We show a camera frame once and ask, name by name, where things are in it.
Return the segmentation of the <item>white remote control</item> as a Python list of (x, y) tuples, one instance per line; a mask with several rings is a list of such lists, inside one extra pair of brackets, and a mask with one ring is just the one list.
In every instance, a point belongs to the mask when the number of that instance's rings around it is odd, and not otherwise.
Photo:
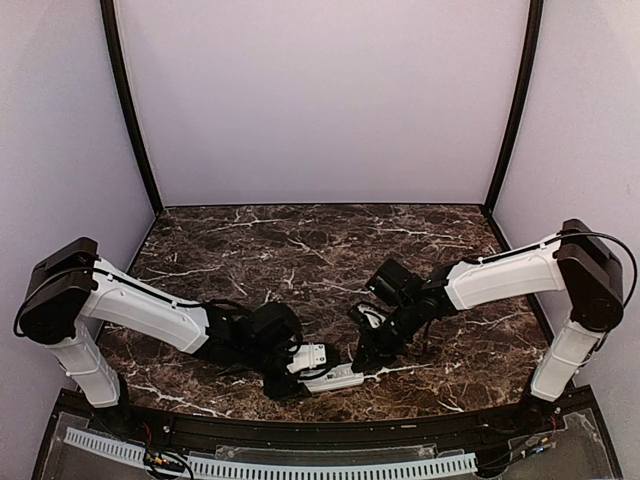
[(351, 368), (351, 363), (337, 365), (322, 377), (311, 379), (302, 377), (300, 381), (312, 394), (341, 390), (360, 386), (364, 383), (364, 374), (356, 373)]

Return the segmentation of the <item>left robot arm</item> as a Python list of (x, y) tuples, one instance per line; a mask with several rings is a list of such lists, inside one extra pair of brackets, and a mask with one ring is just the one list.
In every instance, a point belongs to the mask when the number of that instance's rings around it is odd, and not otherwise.
[(120, 436), (134, 435), (141, 415), (124, 400), (126, 385), (88, 333), (87, 318), (127, 327), (202, 361), (243, 366), (262, 377), (271, 399), (308, 392), (294, 365), (301, 325), (289, 307), (270, 302), (250, 310), (228, 300), (171, 296), (121, 272), (98, 255), (96, 241), (80, 237), (33, 268), (13, 333), (45, 346)]

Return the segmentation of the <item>black front table rail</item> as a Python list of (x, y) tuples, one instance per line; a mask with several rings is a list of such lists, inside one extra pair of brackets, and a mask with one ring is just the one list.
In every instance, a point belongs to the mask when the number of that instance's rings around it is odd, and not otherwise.
[(436, 417), (373, 422), (288, 423), (213, 418), (138, 406), (93, 408), (110, 432), (154, 446), (215, 450), (223, 445), (294, 450), (387, 448), (418, 444), (491, 448), (550, 429), (553, 417), (521, 404)]

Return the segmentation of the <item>black right corner post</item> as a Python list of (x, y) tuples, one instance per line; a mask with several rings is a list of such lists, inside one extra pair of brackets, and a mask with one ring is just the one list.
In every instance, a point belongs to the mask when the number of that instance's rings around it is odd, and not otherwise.
[(543, 9), (543, 0), (529, 2), (523, 47), (511, 106), (489, 189), (483, 203), (486, 217), (492, 217), (495, 212), (515, 148), (533, 73)]

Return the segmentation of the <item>black corner post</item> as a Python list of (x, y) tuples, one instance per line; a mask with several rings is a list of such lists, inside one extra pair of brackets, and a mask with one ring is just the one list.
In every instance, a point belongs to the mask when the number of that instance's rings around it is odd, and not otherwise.
[(163, 212), (164, 205), (152, 171), (129, 84), (116, 15), (116, 2), (100, 0), (99, 5), (112, 76), (129, 142), (147, 199), (154, 215), (158, 216)]
[(533, 73), (543, 9), (543, 0), (529, 2), (523, 47), (511, 106), (489, 189), (483, 203), (486, 217), (492, 217), (495, 212), (515, 148)]

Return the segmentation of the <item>black left corner post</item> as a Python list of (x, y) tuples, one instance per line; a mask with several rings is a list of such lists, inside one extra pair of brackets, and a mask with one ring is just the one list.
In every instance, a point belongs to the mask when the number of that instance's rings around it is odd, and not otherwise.
[(158, 216), (163, 212), (164, 205), (152, 171), (129, 84), (116, 15), (116, 2), (100, 0), (99, 5), (112, 76), (129, 142), (147, 199), (154, 215)]

